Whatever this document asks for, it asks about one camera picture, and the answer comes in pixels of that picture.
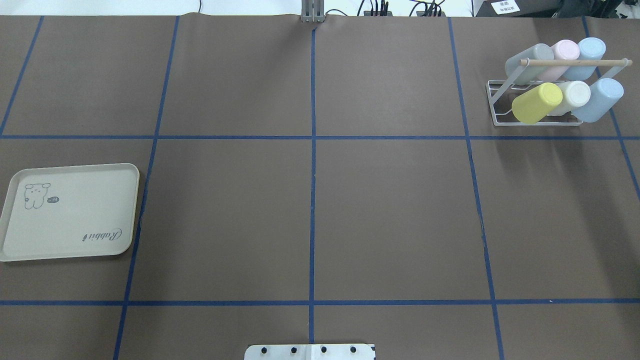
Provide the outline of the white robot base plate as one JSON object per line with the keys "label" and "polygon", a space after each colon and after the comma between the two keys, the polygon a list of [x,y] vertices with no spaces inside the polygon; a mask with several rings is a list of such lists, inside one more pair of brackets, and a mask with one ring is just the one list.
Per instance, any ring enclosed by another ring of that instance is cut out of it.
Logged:
{"label": "white robot base plate", "polygon": [[375,360],[374,344],[254,344],[247,347],[245,360]]}

